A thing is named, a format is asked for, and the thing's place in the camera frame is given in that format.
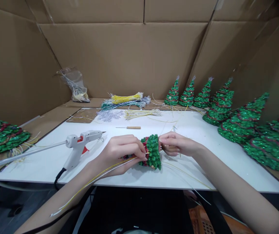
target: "finger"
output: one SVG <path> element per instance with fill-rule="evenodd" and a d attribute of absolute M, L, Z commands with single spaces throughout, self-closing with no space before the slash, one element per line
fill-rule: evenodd
<path fill-rule="evenodd" d="M 137 137 L 134 137 L 134 136 L 133 136 L 133 137 L 128 137 L 128 138 L 121 138 L 121 139 L 119 139 L 119 141 L 118 141 L 118 144 L 119 144 L 119 145 L 127 145 L 127 144 L 133 144 L 133 143 L 138 144 L 140 150 L 141 150 L 144 154 L 146 154 L 145 146 L 141 143 L 140 140 L 138 140 Z"/>
<path fill-rule="evenodd" d="M 134 137 L 133 134 L 129 134 L 129 135 L 122 135 L 122 136 L 114 136 L 112 138 L 125 138 L 125 137 Z"/>
<path fill-rule="evenodd" d="M 163 150 L 168 156 L 172 156 L 172 157 L 175 157 L 177 156 L 179 153 L 178 152 L 169 152 L 167 150 Z"/>
<path fill-rule="evenodd" d="M 119 150 L 119 155 L 130 155 L 135 154 L 137 157 L 139 157 L 142 160 L 147 160 L 146 154 L 143 153 L 140 150 L 140 147 L 137 143 L 127 144 L 127 145 L 121 145 L 117 148 Z"/>
<path fill-rule="evenodd" d="M 139 163 L 139 162 L 141 162 L 141 161 L 142 161 L 142 160 L 141 160 L 140 158 L 136 157 L 135 159 L 130 160 L 128 163 L 124 164 L 124 165 L 121 166 L 121 167 L 123 167 L 124 171 L 127 171 L 127 170 L 130 169 L 132 166 L 134 166 L 135 164 L 137 164 L 137 163 Z"/>
<path fill-rule="evenodd" d="M 162 144 L 162 149 L 167 150 L 168 152 L 178 152 L 178 151 L 180 151 L 179 148 L 177 148 L 176 146 L 169 146 L 169 145 L 164 145 L 164 144 Z"/>
<path fill-rule="evenodd" d="M 159 138 L 178 138 L 180 135 L 176 132 L 168 132 L 168 133 L 165 133 L 161 136 L 159 136 Z"/>
<path fill-rule="evenodd" d="M 133 167 L 135 164 L 139 163 L 141 161 L 140 158 L 135 157 L 135 159 L 130 160 L 129 162 L 127 162 L 126 164 L 123 164 L 122 166 L 118 167 L 117 169 L 115 169 L 113 171 L 114 174 L 116 175 L 122 175 L 124 174 L 128 169 L 130 169 L 131 167 Z"/>
<path fill-rule="evenodd" d="M 168 133 L 165 133 L 165 134 L 163 134 L 163 135 L 161 135 L 161 136 L 159 136 L 159 150 L 161 150 L 161 139 L 164 139 L 164 138 L 176 138 L 177 137 L 177 133 L 175 133 L 175 132 L 168 132 Z"/>
<path fill-rule="evenodd" d="M 159 139 L 159 141 L 160 141 L 163 145 L 170 145 L 170 146 L 180 147 L 182 139 L 162 138 L 162 139 Z"/>

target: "wooden handle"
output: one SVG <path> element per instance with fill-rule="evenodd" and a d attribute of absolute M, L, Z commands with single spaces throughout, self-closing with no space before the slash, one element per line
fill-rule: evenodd
<path fill-rule="evenodd" d="M 140 126 L 127 126 L 127 129 L 141 129 Z"/>

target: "fiber optic tree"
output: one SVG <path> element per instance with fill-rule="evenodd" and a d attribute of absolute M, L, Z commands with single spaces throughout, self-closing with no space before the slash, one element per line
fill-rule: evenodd
<path fill-rule="evenodd" d="M 141 166 L 148 166 L 152 169 L 156 170 L 157 168 L 161 170 L 161 159 L 160 159 L 160 153 L 159 153 L 159 138 L 158 135 L 151 135 L 144 137 L 140 140 L 141 143 L 144 145 L 145 150 L 147 152 L 146 158 L 147 161 L 139 162 L 138 164 Z M 130 157 L 135 156 L 133 155 L 125 155 L 123 159 L 128 159 Z"/>
<path fill-rule="evenodd" d="M 209 97 L 211 91 L 211 83 L 214 78 L 210 77 L 201 92 L 194 99 L 194 106 L 198 108 L 206 108 L 209 106 Z"/>
<path fill-rule="evenodd" d="M 279 171 L 279 119 L 257 128 L 259 136 L 244 145 L 248 155 L 260 164 Z"/>
<path fill-rule="evenodd" d="M 220 126 L 230 117 L 234 91 L 225 92 L 222 97 L 216 97 L 214 105 L 206 112 L 202 119 L 209 124 Z"/>
<path fill-rule="evenodd" d="M 29 137 L 30 133 L 23 131 L 17 125 L 0 120 L 0 153 L 17 147 Z"/>
<path fill-rule="evenodd" d="M 167 94 L 164 103 L 170 106 L 176 106 L 178 103 L 178 79 L 179 76 L 176 78 L 175 83 L 173 84 L 172 88 L 170 89 L 169 93 Z"/>
<path fill-rule="evenodd" d="M 190 84 L 188 85 L 188 87 L 186 87 L 185 91 L 183 92 L 183 94 L 180 96 L 178 104 L 180 104 L 181 106 L 192 106 L 193 100 L 194 100 L 194 80 L 195 80 L 196 76 L 194 76 L 190 82 Z"/>
<path fill-rule="evenodd" d="M 255 127 L 260 119 L 261 112 L 268 99 L 269 93 L 240 108 L 230 119 L 223 122 L 218 128 L 219 134 L 226 139 L 243 144 L 256 136 Z"/>
<path fill-rule="evenodd" d="M 220 90 L 218 90 L 213 97 L 211 97 L 210 106 L 214 105 L 214 102 L 216 102 L 216 98 L 222 97 L 224 94 L 226 94 L 226 92 L 229 91 L 229 86 L 232 81 L 233 81 L 233 78 L 232 77 L 229 78 L 228 81 L 224 84 L 224 86 Z"/>

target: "white glue gun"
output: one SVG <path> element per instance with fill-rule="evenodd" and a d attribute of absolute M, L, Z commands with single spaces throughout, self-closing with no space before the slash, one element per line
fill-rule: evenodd
<path fill-rule="evenodd" d="M 67 171 L 70 171 L 73 168 L 75 168 L 79 164 L 81 155 L 87 151 L 85 145 L 90 141 L 101 138 L 103 133 L 105 132 L 91 130 L 81 133 L 80 137 L 77 137 L 76 135 L 67 136 L 66 146 L 68 148 L 73 148 L 73 150 L 70 156 L 68 157 L 64 165 L 64 168 Z"/>

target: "plastic bag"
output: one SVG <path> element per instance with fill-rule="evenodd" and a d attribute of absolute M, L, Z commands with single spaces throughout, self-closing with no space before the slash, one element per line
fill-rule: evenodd
<path fill-rule="evenodd" d="M 69 86 L 74 102 L 90 102 L 87 88 L 84 87 L 82 73 L 76 68 L 66 68 L 57 72 L 61 79 Z"/>

